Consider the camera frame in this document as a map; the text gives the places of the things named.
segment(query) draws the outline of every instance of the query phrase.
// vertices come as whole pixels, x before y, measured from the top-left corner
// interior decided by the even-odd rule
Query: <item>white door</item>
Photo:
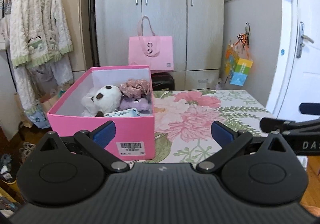
[[[223,13],[223,0],[188,0],[188,71],[220,69]]]
[[[304,23],[304,34],[315,43],[304,40],[300,58],[297,58],[297,44],[291,78],[278,118],[298,122],[319,118],[299,112],[301,103],[320,103],[319,6],[320,0],[298,0],[298,23]]]
[[[172,36],[174,71],[186,70],[187,0],[142,0],[142,14],[149,17],[158,36]],[[143,33],[151,35],[148,21]]]
[[[141,0],[96,0],[100,66],[128,64],[129,37],[137,36]]]

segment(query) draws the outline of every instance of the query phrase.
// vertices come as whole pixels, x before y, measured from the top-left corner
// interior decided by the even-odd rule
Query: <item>drawer handle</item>
[[[200,84],[203,84],[203,83],[208,83],[209,80],[208,79],[201,79],[201,80],[198,80],[198,83]]]

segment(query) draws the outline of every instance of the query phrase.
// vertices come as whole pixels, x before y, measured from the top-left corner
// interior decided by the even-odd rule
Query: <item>purple plush toy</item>
[[[139,112],[147,111],[151,108],[146,98],[124,98],[121,100],[119,110],[136,108]]]

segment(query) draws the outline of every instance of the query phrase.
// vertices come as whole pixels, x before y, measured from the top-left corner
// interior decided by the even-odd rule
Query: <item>silver screw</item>
[[[214,163],[212,163],[210,161],[203,161],[203,162],[199,163],[198,165],[203,170],[211,170],[214,168]]]
[[[115,170],[123,170],[127,167],[127,164],[122,161],[115,161],[111,164],[111,167]]]

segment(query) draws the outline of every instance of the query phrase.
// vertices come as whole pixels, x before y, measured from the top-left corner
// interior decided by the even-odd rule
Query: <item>floral tablecloth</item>
[[[259,122],[272,117],[245,90],[154,91],[153,95],[156,156],[145,161],[149,163],[197,164],[221,149],[211,136],[213,121],[266,136]]]

